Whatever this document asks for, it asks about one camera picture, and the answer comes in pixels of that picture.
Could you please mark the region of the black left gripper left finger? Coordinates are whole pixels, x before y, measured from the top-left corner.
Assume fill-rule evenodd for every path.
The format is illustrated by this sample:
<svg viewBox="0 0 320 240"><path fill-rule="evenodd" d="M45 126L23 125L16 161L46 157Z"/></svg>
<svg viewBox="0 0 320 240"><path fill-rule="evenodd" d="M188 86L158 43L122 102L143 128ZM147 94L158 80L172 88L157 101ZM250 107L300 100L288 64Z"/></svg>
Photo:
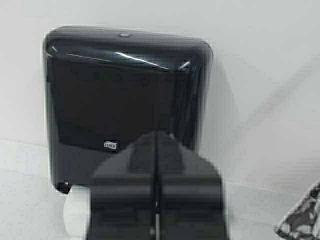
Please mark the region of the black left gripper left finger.
<svg viewBox="0 0 320 240"><path fill-rule="evenodd" d="M89 240L150 239L156 136L140 136L94 170Z"/></svg>

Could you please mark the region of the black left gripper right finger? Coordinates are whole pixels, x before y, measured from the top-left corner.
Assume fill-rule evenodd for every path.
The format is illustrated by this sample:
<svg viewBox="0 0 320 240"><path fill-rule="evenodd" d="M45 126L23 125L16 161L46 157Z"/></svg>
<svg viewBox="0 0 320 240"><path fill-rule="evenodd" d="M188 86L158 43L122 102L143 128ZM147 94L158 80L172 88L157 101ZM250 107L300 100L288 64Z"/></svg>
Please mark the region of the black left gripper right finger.
<svg viewBox="0 0 320 240"><path fill-rule="evenodd" d="M164 132L156 139L163 239L227 240L224 188L215 166Z"/></svg>

